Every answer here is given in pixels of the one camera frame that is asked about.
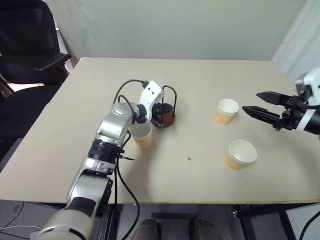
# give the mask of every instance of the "chair backrest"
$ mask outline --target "chair backrest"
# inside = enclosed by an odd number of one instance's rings
[[[0,53],[59,53],[54,19],[42,0],[0,0]]]

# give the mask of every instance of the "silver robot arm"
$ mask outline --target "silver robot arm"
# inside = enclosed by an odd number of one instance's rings
[[[163,90],[151,81],[139,103],[114,103],[97,130],[88,155],[75,175],[67,194],[67,205],[55,213],[36,240],[88,240],[98,211],[108,204],[113,181],[108,177],[123,153],[122,144],[130,125],[152,120],[152,109]]]

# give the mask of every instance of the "cup rim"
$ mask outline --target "cup rim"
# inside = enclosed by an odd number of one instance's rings
[[[253,149],[254,157],[252,158],[251,161],[242,161],[242,160],[238,159],[236,156],[234,156],[234,154],[232,153],[231,147],[232,147],[232,145],[233,145],[235,142],[243,142],[243,143],[246,143],[246,144],[248,144],[248,145]],[[228,151],[228,152],[229,152],[232,160],[234,160],[236,163],[242,164],[242,165],[251,164],[251,163],[255,162],[255,161],[257,160],[257,158],[258,158],[257,149],[256,149],[250,142],[248,142],[248,141],[246,141],[246,140],[242,140],[242,139],[237,139],[237,140],[232,141],[232,142],[230,143],[230,145],[229,145],[229,151]]]
[[[228,101],[229,103],[234,104],[236,110],[234,110],[234,111],[226,111],[225,109],[222,109],[221,103],[223,101]],[[218,101],[218,110],[224,115],[229,115],[229,116],[235,115],[239,111],[239,108],[240,108],[239,104],[235,100],[232,100],[230,98],[223,98],[223,99],[220,99]]]
[[[146,124],[150,127],[150,131],[149,131],[149,133],[147,134],[147,135],[145,135],[145,136],[136,136],[136,135],[134,135],[133,133],[131,133],[131,136],[134,138],[134,139],[137,139],[137,140],[143,140],[143,139],[147,139],[147,138],[149,138],[150,137],[150,135],[152,134],[152,124],[151,124],[151,122],[146,122]]]

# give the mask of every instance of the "white cable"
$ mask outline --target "white cable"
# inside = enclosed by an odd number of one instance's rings
[[[17,225],[17,226],[8,226],[8,227],[0,228],[0,230],[11,229],[11,228],[16,228],[16,227],[36,228],[36,229],[40,229],[40,230],[42,229],[41,227],[32,226],[32,225]]]

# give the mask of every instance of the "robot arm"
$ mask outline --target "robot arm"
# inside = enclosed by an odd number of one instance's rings
[[[267,103],[284,106],[280,117],[258,106],[243,106],[251,117],[271,124],[275,130],[282,128],[297,132],[306,131],[320,137],[320,68],[312,69],[295,82],[298,96],[266,91],[257,94]]]
[[[89,239],[97,213],[108,204],[113,184],[108,176],[115,170],[116,159],[123,157],[122,144],[129,126],[153,120],[163,96],[161,87],[151,81],[138,104],[112,105],[72,182],[66,207],[51,217],[36,240]]]

